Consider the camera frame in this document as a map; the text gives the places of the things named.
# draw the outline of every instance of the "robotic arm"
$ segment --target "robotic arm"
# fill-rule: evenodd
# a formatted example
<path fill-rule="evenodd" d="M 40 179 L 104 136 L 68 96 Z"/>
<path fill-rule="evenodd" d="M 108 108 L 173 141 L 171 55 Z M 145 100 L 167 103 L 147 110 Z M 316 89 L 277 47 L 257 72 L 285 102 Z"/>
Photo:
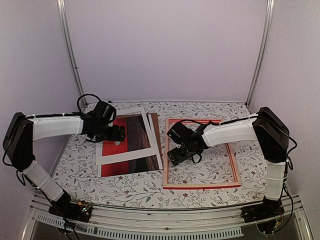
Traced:
<path fill-rule="evenodd" d="M 267 160 L 266 193 L 262 204 L 244 207 L 241 216 L 247 223 L 284 213 L 281 196 L 288 175 L 289 130 L 268 107 L 246 118 L 201 124 L 195 131 L 177 122 L 167 134 L 179 145 L 167 153 L 174 166 L 189 158 L 196 163 L 196 156 L 200 161 L 205 149 L 218 144 L 258 140 Z"/>
<path fill-rule="evenodd" d="M 84 201 L 71 203 L 70 195 L 64 191 L 42 168 L 33 155 L 33 142 L 54 136 L 87 135 L 89 142 L 124 141 L 125 127 L 112 125 L 117 111 L 110 104 L 99 101 L 94 110 L 51 115 L 25 116 L 14 114 L 3 140 L 5 155 L 12 166 L 21 172 L 27 181 L 42 191 L 52 207 L 49 212 L 58 216 L 88 222 L 91 205 Z"/>
<path fill-rule="evenodd" d="M 89 222 L 91 205 L 81 201 L 71 203 L 70 195 L 64 191 L 41 167 L 33 155 L 33 142 L 54 136 L 87 135 L 89 142 L 124 141 L 125 127 L 113 125 L 116 109 L 99 100 L 94 110 L 51 115 L 26 116 L 17 112 L 9 125 L 3 148 L 3 162 L 7 155 L 12 166 L 44 193 L 51 203 L 49 212 L 64 219 Z M 201 160 L 201 153 L 218 144 L 245 140 L 258 140 L 264 158 L 267 160 L 267 186 L 263 203 L 242 208 L 241 216 L 246 223 L 271 218 L 284 213 L 281 202 L 283 184 L 288 174 L 289 130 L 267 107 L 246 118 L 222 123 L 209 122 L 191 130 L 177 122 L 168 131 L 168 136 L 180 147 L 169 151 L 168 157 L 174 166 L 195 157 Z"/>

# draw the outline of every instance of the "black cable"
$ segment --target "black cable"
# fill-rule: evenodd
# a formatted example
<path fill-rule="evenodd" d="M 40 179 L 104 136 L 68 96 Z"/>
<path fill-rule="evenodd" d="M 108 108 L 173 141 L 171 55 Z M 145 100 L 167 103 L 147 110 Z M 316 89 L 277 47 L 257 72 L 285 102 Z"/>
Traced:
<path fill-rule="evenodd" d="M 19 180 L 19 182 L 20 182 L 23 186 L 26 186 L 26 181 L 25 181 L 24 175 L 21 174 L 21 178 L 20 178 L 19 175 L 18 175 L 18 172 L 19 172 L 19 170 L 16 170 L 16 172 L 15 172 L 16 178 Z"/>
<path fill-rule="evenodd" d="M 292 163 L 291 158 L 289 157 L 289 153 L 295 149 L 296 147 L 298 147 L 298 143 L 296 142 L 296 140 L 294 140 L 291 136 L 289 136 L 286 132 L 282 131 L 278 126 L 275 125 L 274 122 L 272 122 L 270 119 L 264 117 L 264 116 L 258 116 L 258 119 L 264 119 L 266 120 L 269 124 L 271 124 L 273 127 L 275 127 L 279 132 L 281 132 L 283 135 L 285 135 L 288 139 L 290 139 L 293 143 L 294 146 L 292 148 L 290 148 L 290 150 L 286 153 L 286 157 L 288 158 L 289 162 L 288 162 L 288 167 L 290 168 L 290 170 L 294 169 L 294 165 Z"/>
<path fill-rule="evenodd" d="M 53 113 L 53 114 L 41 114 L 41 115 L 32 115 L 27 117 L 28 119 L 36 119 L 36 118 L 52 118 L 52 117 L 72 117 L 72 116 L 79 116 L 78 112 L 73 113 Z"/>
<path fill-rule="evenodd" d="M 16 134 L 17 128 L 19 127 L 20 123 L 22 123 L 22 121 L 24 121 L 24 120 L 26 120 L 26 119 L 30 119 L 30 118 L 32 118 L 32 116 L 26 116 L 26 117 L 20 119 L 20 121 L 18 121 L 17 124 L 15 125 L 15 129 L 12 130 L 11 135 L 15 135 L 15 134 Z M 3 164 L 6 165 L 6 166 L 9 166 L 9 167 L 13 167 L 13 165 L 10 164 L 10 163 L 6 163 L 5 160 L 6 160 L 6 155 L 7 155 L 7 153 L 8 153 L 8 149 L 10 148 L 10 146 L 11 146 L 11 144 L 12 144 L 12 140 L 13 140 L 13 138 L 11 137 L 11 138 L 10 138 L 10 141 L 9 141 L 7 147 L 6 147 L 6 149 L 4 150 L 3 156 L 2 156 L 2 162 L 3 162 Z"/>
<path fill-rule="evenodd" d="M 77 240 L 80 240 L 80 238 L 79 238 L 79 236 L 78 236 L 78 234 L 77 234 L 77 232 L 76 232 L 76 230 L 75 230 L 75 227 L 72 226 L 72 224 L 69 222 L 69 220 L 65 217 L 64 214 L 62 214 L 60 211 L 58 211 L 58 209 L 55 207 L 55 205 L 52 204 L 52 200 L 44 193 L 44 191 L 42 191 L 41 189 L 39 189 L 39 190 L 40 190 L 40 192 L 44 195 L 44 197 L 48 200 L 48 202 L 49 202 L 50 205 L 54 208 L 54 210 L 55 210 L 57 213 L 59 213 L 60 215 L 62 215 L 62 219 L 65 221 L 65 223 L 64 223 L 64 230 L 67 231 L 67 229 L 66 229 L 66 224 L 68 224 L 68 225 L 70 226 L 70 228 L 73 230 L 73 233 L 74 233 L 76 239 L 77 239 Z M 68 236 L 67 233 L 66 233 L 65 235 L 68 237 L 68 239 L 73 240 L 70 236 Z"/>
<path fill-rule="evenodd" d="M 235 122 L 238 122 L 238 121 L 243 121 L 243 120 L 248 120 L 248 119 L 255 119 L 257 118 L 258 116 L 251 116 L 251 117 L 243 117 L 243 118 L 237 118 L 237 119 L 233 119 L 233 120 L 229 120 L 229 121 L 223 121 L 221 123 L 215 123 L 215 122 L 212 122 L 212 121 L 209 121 L 208 123 L 204 124 L 204 123 L 201 123 L 199 121 L 196 121 L 196 120 L 193 120 L 193 119 L 183 119 L 183 120 L 180 120 L 178 121 L 178 123 L 182 123 L 182 122 L 193 122 L 195 124 L 199 124 L 199 125 L 213 125 L 213 126 L 221 126 L 221 125 L 225 125 L 225 124 L 232 124 L 232 123 L 235 123 Z"/>
<path fill-rule="evenodd" d="M 94 95 L 94 94 L 92 94 L 92 93 L 86 93 L 86 94 L 81 95 L 81 96 L 78 98 L 78 100 L 76 101 L 76 106 L 78 107 L 78 110 L 79 110 L 80 113 L 82 113 L 82 110 L 81 110 L 81 108 L 80 108 L 80 100 L 81 100 L 82 98 L 84 98 L 85 96 L 92 96 L 92 97 L 95 97 L 96 99 L 98 99 L 99 101 L 101 101 L 100 97 L 98 97 L 97 95 Z"/>
<path fill-rule="evenodd" d="M 193 119 L 183 119 L 183 120 L 178 121 L 178 123 L 182 123 L 182 122 L 193 122 L 195 124 L 204 125 L 203 123 L 196 121 L 196 120 L 193 120 Z"/>
<path fill-rule="evenodd" d="M 285 222 L 285 224 L 283 224 L 281 228 L 275 230 L 273 233 L 277 233 L 277 232 L 281 231 L 282 229 L 284 229 L 284 227 L 289 223 L 289 221 L 290 221 L 290 219 L 291 219 L 291 217 L 292 217 L 292 215 L 294 213 L 294 200 L 293 200 L 292 196 L 289 194 L 286 185 L 283 186 L 283 190 L 285 191 L 285 194 L 287 194 L 287 196 L 291 200 L 291 213 L 290 213 L 290 216 L 289 216 L 288 220 Z"/>
<path fill-rule="evenodd" d="M 192 160 L 192 162 L 194 163 L 194 164 L 198 164 L 198 163 L 200 163 L 201 162 L 201 160 L 202 160 L 202 156 L 200 155 L 200 154 L 197 154 L 200 158 L 199 158 L 199 160 L 196 162 L 195 161 L 195 158 L 194 158 L 194 156 L 192 155 L 191 156 L 191 160 Z"/>
<path fill-rule="evenodd" d="M 112 123 L 114 120 L 116 120 L 116 117 L 117 117 L 117 109 L 114 107 L 114 106 L 112 106 L 112 105 L 110 105 L 111 107 L 112 107 L 112 109 L 113 109 L 113 113 L 112 113 L 112 119 L 110 120 L 110 121 L 108 121 L 108 124 L 110 124 L 110 123 Z"/>
<path fill-rule="evenodd" d="M 13 167 L 12 164 L 6 163 L 6 161 L 5 161 L 6 155 L 7 155 L 7 153 L 8 153 L 8 148 L 9 148 L 10 144 L 11 144 L 11 141 L 9 142 L 8 147 L 6 148 L 6 150 L 5 150 L 4 153 L 3 153 L 2 162 L 3 162 L 3 164 L 6 165 L 6 166 Z"/>
<path fill-rule="evenodd" d="M 95 140 L 86 138 L 85 140 L 86 140 L 87 142 L 89 142 L 89 143 L 97 144 L 97 143 L 101 143 L 101 142 L 103 142 L 104 140 L 108 140 L 108 139 L 103 139 L 103 140 L 100 140 L 100 141 L 95 141 Z"/>

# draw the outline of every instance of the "floral tablecloth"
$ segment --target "floral tablecloth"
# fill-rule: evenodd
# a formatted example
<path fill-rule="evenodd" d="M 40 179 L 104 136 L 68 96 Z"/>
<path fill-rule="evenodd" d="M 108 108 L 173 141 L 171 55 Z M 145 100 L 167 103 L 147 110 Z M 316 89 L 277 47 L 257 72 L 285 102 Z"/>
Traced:
<path fill-rule="evenodd" d="M 166 118 L 205 118 L 228 121 L 243 118 L 250 114 L 243 103 L 117 102 L 112 103 L 112 105 L 118 110 L 143 106 L 147 113 L 158 113 L 162 154 L 165 149 Z M 94 104 L 90 104 L 86 111 L 93 109 L 94 106 Z M 74 200 L 132 208 L 212 208 L 262 200 L 266 191 L 267 164 L 259 143 L 242 141 L 231 143 L 231 146 L 242 183 L 242 186 L 237 188 L 165 190 L 162 188 L 162 170 L 97 177 L 96 145 L 86 142 L 85 136 L 81 135 L 71 137 L 58 163 L 53 179 Z M 219 163 L 213 164 L 211 162 L 210 166 L 212 174 L 217 176 L 220 176 L 224 171 L 228 171 L 223 164 L 219 165 Z M 203 180 L 204 176 L 194 172 L 194 170 L 191 170 L 191 165 L 185 163 L 177 168 L 171 168 L 169 176 L 171 178 L 175 176 L 182 183 L 192 181 L 191 178 Z"/>

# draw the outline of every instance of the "picture frame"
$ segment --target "picture frame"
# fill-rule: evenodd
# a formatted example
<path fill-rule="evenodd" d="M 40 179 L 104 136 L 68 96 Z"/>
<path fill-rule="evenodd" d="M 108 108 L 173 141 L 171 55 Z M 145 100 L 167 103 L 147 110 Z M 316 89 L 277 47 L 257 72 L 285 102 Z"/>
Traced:
<path fill-rule="evenodd" d="M 120 115 L 119 116 L 120 118 L 124 118 L 126 117 L 126 115 Z M 150 114 L 147 114 L 147 117 L 148 117 L 148 122 L 150 124 L 150 128 L 151 128 L 151 132 L 152 132 L 152 135 L 155 139 L 155 141 L 157 142 L 158 144 L 158 151 L 156 153 L 156 155 L 154 156 L 149 156 L 149 157 L 156 157 L 156 160 L 157 160 L 157 169 L 154 169 L 154 170 L 139 170 L 137 169 L 137 171 L 134 171 L 134 172 L 127 172 L 127 173 L 124 173 L 126 170 L 125 169 L 120 169 L 119 171 L 115 171 L 115 172 L 122 172 L 121 174 L 114 174 L 115 172 L 113 172 L 112 174 L 110 175 L 104 175 L 104 171 L 103 171 L 103 166 L 110 166 L 111 165 L 114 165 L 113 163 L 111 164 L 104 164 L 104 165 L 98 165 L 98 172 L 97 172 L 97 177 L 99 178 L 106 178 L 106 177 L 111 177 L 111 176 L 117 176 L 117 175 L 125 175 L 125 174 L 134 174 L 134 173 L 142 173 L 142 172 L 149 172 L 149 171 L 157 171 L 157 170 L 163 170 L 163 161 L 162 161 L 162 158 L 161 158 L 161 145 L 160 145 L 160 133 L 159 133 L 159 125 L 158 125 L 158 116 L 157 116 L 157 113 L 150 113 Z M 126 161 L 123 161 L 122 163 L 124 164 L 127 164 L 128 162 L 130 161 L 137 161 L 136 159 L 133 159 L 133 160 L 126 160 Z"/>
<path fill-rule="evenodd" d="M 104 164 L 120 163 L 123 161 L 134 160 L 134 159 L 157 155 L 157 152 L 159 151 L 157 141 L 151 131 L 145 109 L 141 106 L 141 107 L 133 107 L 133 108 L 129 108 L 129 109 L 121 110 L 121 111 L 117 112 L 118 116 L 132 115 L 132 117 L 134 117 L 135 114 L 141 115 L 141 117 L 142 117 L 143 127 L 146 131 L 146 136 L 147 136 L 147 141 L 149 142 L 149 147 L 146 147 L 144 149 L 139 149 L 139 150 L 132 150 L 132 151 L 103 156 L 103 149 L 104 149 L 103 144 L 104 143 L 98 142 L 96 144 L 96 149 L 95 149 L 95 153 L 96 153 L 95 163 L 96 163 L 96 165 L 99 166 L 99 165 L 104 165 Z"/>
<path fill-rule="evenodd" d="M 181 120 L 185 120 L 184 118 L 167 118 L 166 125 L 165 125 L 165 132 L 167 133 L 170 129 L 170 124 L 175 124 Z M 202 124 L 206 124 L 209 121 L 213 123 L 221 123 L 220 119 L 197 119 L 192 118 L 190 120 L 197 121 Z M 191 121 L 184 121 L 184 124 L 193 123 Z M 230 166 L 232 169 L 232 174 L 234 178 L 234 182 L 226 182 L 226 183 L 208 183 L 208 184 L 172 184 L 169 183 L 169 158 L 168 158 L 168 151 L 169 151 L 169 144 L 170 138 L 166 134 L 165 135 L 165 148 L 164 148 L 164 155 L 163 155 L 163 189 L 173 189 L 173 190 L 198 190 L 198 189 L 224 189 L 224 188 L 238 188 L 241 187 L 241 180 L 240 174 L 238 170 L 238 166 L 236 163 L 235 155 L 233 149 L 229 143 L 226 143 L 226 150 L 228 153 L 228 158 L 230 160 Z"/>

